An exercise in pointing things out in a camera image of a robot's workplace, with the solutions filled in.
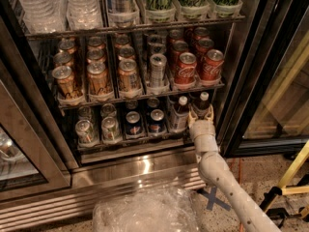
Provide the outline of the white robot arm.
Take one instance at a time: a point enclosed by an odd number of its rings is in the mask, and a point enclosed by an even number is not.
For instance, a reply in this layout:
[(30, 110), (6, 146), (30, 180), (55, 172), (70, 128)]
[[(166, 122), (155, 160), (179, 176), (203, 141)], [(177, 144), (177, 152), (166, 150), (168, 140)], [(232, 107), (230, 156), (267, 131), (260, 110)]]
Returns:
[(206, 184), (213, 184), (229, 200), (246, 232), (281, 232), (277, 225), (240, 186), (227, 162), (219, 153), (215, 139), (213, 109), (199, 119), (193, 109), (187, 119), (190, 138), (194, 143), (198, 172)]

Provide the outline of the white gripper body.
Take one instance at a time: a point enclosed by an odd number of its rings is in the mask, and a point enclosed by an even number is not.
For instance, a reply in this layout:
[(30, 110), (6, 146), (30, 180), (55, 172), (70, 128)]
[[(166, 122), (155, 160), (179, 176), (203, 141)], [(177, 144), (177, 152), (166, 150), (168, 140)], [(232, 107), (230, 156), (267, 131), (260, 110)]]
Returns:
[(213, 121), (197, 120), (189, 126), (189, 133), (197, 156), (218, 151)]

